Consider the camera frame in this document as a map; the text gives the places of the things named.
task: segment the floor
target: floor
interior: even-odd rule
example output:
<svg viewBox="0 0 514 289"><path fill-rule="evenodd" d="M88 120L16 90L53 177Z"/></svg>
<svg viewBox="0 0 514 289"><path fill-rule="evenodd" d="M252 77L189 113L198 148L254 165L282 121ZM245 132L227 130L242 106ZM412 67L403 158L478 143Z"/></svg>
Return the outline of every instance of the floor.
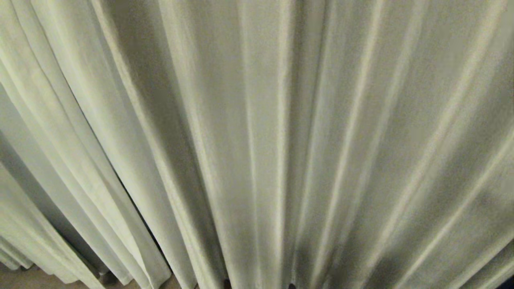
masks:
<svg viewBox="0 0 514 289"><path fill-rule="evenodd" d="M132 280L126 286L120 282L105 287L106 289L139 289L137 283ZM86 285L77 281L71 284L64 284L54 275L47 275L37 266L28 270L9 270L0 263L0 289L87 289ZM166 281L160 289L180 289L175 276Z"/></svg>

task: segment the fabric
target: fabric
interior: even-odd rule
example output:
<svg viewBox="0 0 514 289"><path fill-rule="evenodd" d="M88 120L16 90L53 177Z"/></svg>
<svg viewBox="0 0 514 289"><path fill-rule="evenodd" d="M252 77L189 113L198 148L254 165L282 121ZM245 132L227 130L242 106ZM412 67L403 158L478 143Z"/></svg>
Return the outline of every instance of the fabric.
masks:
<svg viewBox="0 0 514 289"><path fill-rule="evenodd" d="M0 165L0 176L2 253L8 253L24 267L30 267L31 260L64 283L81 280L89 288L103 288L3 165Z"/></svg>
<svg viewBox="0 0 514 289"><path fill-rule="evenodd" d="M511 272L514 1L0 3L0 129L122 282Z"/></svg>

